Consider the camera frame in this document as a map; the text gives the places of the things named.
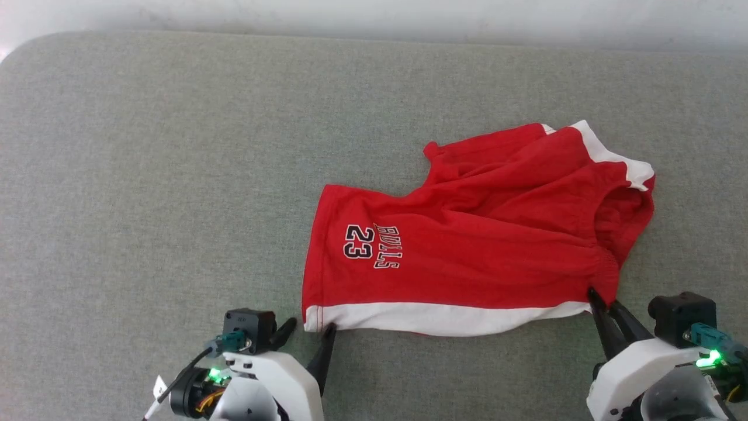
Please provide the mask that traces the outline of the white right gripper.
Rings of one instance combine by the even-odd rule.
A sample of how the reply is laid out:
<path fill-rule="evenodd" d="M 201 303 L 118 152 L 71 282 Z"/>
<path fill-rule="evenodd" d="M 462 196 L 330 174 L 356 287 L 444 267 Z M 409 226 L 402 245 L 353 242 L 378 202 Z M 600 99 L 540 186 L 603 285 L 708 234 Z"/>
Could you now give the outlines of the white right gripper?
<path fill-rule="evenodd" d="M 642 421 L 711 419 L 711 386 L 695 365 L 697 347 L 678 348 L 654 339 L 620 301 L 608 308 L 591 287 L 587 296 L 609 361 L 588 392 L 593 421 L 619 421 L 625 408 Z"/>

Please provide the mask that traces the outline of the grey-green fabric sofa seat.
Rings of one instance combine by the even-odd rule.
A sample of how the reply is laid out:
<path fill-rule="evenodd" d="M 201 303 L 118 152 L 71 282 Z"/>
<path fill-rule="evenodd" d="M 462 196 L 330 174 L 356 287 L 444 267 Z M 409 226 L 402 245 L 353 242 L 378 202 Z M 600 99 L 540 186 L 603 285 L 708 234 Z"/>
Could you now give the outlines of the grey-green fabric sofa seat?
<path fill-rule="evenodd" d="M 694 291 L 748 344 L 748 55 L 59 33 L 0 63 L 0 421 L 141 421 L 222 313 L 301 315 L 320 191 L 423 146 L 587 120 L 651 163 L 619 298 Z"/>

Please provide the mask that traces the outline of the red basketball shorts white trim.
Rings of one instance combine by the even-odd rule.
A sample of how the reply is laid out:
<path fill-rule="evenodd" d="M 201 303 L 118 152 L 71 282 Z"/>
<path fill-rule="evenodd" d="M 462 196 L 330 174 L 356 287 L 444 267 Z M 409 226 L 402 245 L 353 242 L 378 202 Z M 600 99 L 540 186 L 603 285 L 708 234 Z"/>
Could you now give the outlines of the red basketball shorts white trim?
<path fill-rule="evenodd" d="M 653 212 L 655 171 L 609 151 L 585 120 L 529 123 L 424 149 L 421 187 L 326 185 L 311 229 L 307 332 L 502 333 L 614 301 Z"/>

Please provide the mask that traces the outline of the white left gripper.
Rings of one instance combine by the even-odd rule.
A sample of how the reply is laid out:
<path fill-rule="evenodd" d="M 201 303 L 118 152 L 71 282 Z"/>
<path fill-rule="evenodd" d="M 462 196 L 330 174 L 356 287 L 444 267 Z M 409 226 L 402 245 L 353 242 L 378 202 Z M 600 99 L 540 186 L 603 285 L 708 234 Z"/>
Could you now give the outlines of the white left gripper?
<path fill-rule="evenodd" d="M 337 334 L 329 323 L 312 360 L 304 366 L 278 352 L 296 330 L 297 318 L 273 325 L 270 351 L 262 354 L 226 352 L 231 380 L 222 394 L 222 421 L 325 421 L 321 396 Z"/>

